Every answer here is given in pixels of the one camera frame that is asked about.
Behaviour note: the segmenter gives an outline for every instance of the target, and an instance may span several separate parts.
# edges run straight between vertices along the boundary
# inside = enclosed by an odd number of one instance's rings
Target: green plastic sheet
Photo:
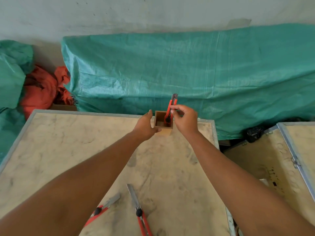
[[[289,117],[315,115],[315,26],[64,37],[66,88],[79,111],[166,110],[173,93],[218,138]]]
[[[34,69],[31,45],[0,41],[0,163],[25,124],[18,105],[26,74]]]

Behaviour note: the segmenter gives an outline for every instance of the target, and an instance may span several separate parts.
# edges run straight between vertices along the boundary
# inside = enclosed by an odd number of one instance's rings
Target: gray wall
[[[63,65],[67,35],[222,30],[315,23],[315,0],[0,0],[0,39],[34,45],[36,61]]]

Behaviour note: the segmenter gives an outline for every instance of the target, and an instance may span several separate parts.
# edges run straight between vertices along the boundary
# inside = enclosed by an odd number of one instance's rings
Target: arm
[[[201,167],[245,235],[315,235],[315,227],[275,192],[224,156],[199,131],[198,114],[171,106],[179,131],[191,144]]]
[[[132,153],[150,139],[152,111],[142,116],[134,130],[65,171],[0,220],[0,235],[79,235],[127,164]]]

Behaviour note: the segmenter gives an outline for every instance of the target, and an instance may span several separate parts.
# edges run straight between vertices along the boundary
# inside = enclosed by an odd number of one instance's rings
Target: red cloth
[[[70,81],[66,67],[57,67],[53,76],[39,66],[35,66],[32,73],[26,76],[24,82],[25,96],[20,102],[25,119],[28,119],[34,109],[48,109],[57,94],[66,105],[73,105],[70,93],[64,84]]]

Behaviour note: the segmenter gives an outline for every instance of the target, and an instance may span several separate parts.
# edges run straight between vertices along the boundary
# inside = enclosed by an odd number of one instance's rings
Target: forearm
[[[225,157],[200,133],[186,136],[201,167],[245,235],[314,234],[282,198]]]
[[[32,235],[78,235],[142,141],[133,131],[59,175],[7,214],[1,232],[14,235],[38,227]],[[13,218],[22,222],[14,225]]]

